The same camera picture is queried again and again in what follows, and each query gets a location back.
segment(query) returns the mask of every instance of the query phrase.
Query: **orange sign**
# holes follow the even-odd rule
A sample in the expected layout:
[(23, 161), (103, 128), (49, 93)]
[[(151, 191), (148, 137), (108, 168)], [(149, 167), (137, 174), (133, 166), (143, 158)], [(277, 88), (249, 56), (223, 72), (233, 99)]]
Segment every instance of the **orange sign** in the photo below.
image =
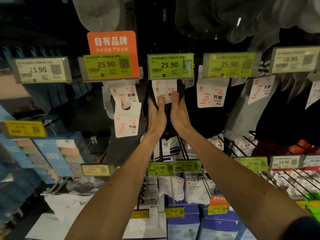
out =
[(228, 202), (226, 201), (226, 198), (219, 195), (213, 195), (211, 196), (209, 206), (227, 206)]
[(89, 32), (87, 37), (91, 55), (129, 53), (132, 68), (132, 76), (130, 77), (139, 77), (135, 32)]

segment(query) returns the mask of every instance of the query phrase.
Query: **barcode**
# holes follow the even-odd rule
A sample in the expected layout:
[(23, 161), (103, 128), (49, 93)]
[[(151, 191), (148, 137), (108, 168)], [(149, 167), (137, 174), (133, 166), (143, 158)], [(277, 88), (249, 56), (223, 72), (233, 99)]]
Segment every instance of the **barcode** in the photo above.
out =
[(191, 69), (191, 62), (192, 59), (188, 59), (188, 60), (182, 60), (182, 69)]
[(40, 133), (40, 128), (38, 126), (32, 126), (33, 133)]
[(89, 73), (99, 72), (100, 68), (89, 68)]
[(286, 68), (288, 66), (288, 63), (281, 63), (281, 64), (276, 64), (275, 67), (277, 69), (281, 69), (281, 68)]
[(130, 67), (129, 58), (119, 58), (119, 63), (121, 69)]
[(302, 62), (302, 65), (310, 65), (312, 63), (312, 60), (313, 60), (313, 57), (314, 57), (314, 54), (312, 55), (305, 55), (303, 57), (303, 62)]
[(253, 63), (253, 59), (245, 59), (242, 63), (242, 69), (246, 70), (246, 69), (250, 69), (252, 67), (252, 63)]
[(22, 73), (21, 74), (21, 78), (31, 78), (32, 77), (32, 73)]
[(162, 72), (163, 68), (152, 68), (152, 72)]
[(61, 67), (60, 67), (59, 64), (50, 65), (50, 68), (51, 68), (51, 72), (52, 72), (53, 75), (62, 74)]
[(219, 72), (222, 71), (222, 68), (211, 68), (211, 72)]

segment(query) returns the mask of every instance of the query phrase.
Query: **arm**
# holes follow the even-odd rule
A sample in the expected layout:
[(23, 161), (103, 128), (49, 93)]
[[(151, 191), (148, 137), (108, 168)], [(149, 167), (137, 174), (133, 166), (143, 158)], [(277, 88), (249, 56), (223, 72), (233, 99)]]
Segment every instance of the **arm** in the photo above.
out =
[(148, 98), (148, 131), (110, 179), (86, 204), (71, 226), (65, 240), (122, 239), (145, 177), (153, 149), (166, 128), (165, 100), (158, 98), (157, 111)]
[(171, 122), (199, 156), (219, 190), (257, 239), (280, 239), (296, 219), (310, 214), (262, 177), (201, 136), (190, 124), (184, 98), (173, 94)]

